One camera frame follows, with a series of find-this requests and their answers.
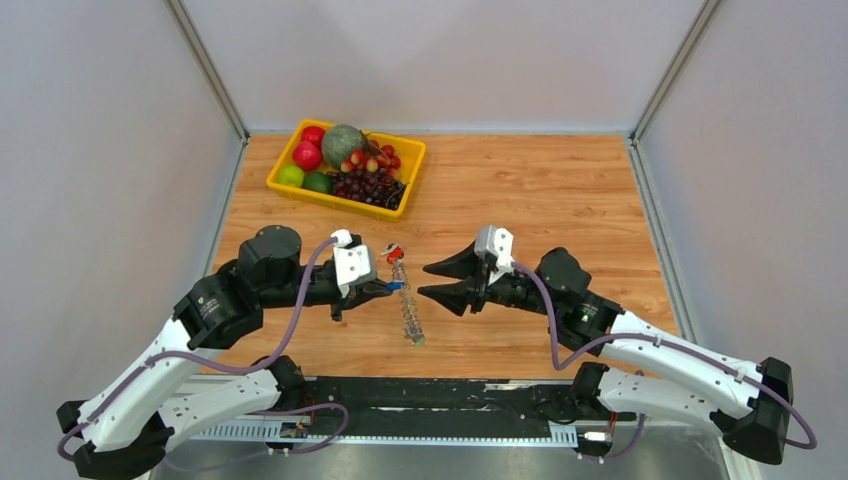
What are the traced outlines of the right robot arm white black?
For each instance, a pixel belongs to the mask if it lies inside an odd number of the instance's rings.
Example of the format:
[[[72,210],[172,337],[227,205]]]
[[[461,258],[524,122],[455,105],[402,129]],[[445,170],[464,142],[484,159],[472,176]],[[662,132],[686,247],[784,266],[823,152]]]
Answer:
[[[788,364],[727,356],[648,323],[592,292],[591,274],[563,247],[547,252],[534,270],[510,253],[510,244],[473,243],[425,265],[424,272],[449,281],[418,292],[457,316],[489,303],[543,314],[552,354],[565,347],[571,361],[591,354],[656,374],[640,386],[634,376],[601,361],[584,364],[570,392],[573,408],[584,417],[605,409],[665,415],[717,433],[749,459],[782,463],[793,402]]]

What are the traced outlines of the grey disc keyring with rings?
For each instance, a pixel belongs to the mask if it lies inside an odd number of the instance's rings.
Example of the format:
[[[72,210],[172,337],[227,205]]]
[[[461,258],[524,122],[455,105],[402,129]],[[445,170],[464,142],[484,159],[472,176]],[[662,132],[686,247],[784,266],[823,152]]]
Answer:
[[[404,282],[405,286],[396,291],[400,298],[401,314],[404,320],[405,337],[411,341],[412,345],[419,339],[425,340],[425,335],[418,318],[416,301],[411,289],[410,281],[405,270],[403,260],[391,265],[393,281]]]

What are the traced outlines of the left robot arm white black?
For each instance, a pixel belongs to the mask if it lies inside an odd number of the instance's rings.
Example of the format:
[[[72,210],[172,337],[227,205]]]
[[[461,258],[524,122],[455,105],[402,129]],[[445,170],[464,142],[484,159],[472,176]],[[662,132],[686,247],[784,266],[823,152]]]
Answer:
[[[282,347],[250,366],[220,355],[259,330],[268,309],[328,306],[333,320],[347,310],[390,296],[376,260],[360,236],[339,230],[323,241],[328,260],[300,259],[293,229],[270,225],[244,241],[238,255],[198,280],[160,333],[106,389],[57,411],[65,440],[59,455],[86,479],[134,479],[155,468],[181,443],[205,429],[256,412],[307,415],[305,381]]]

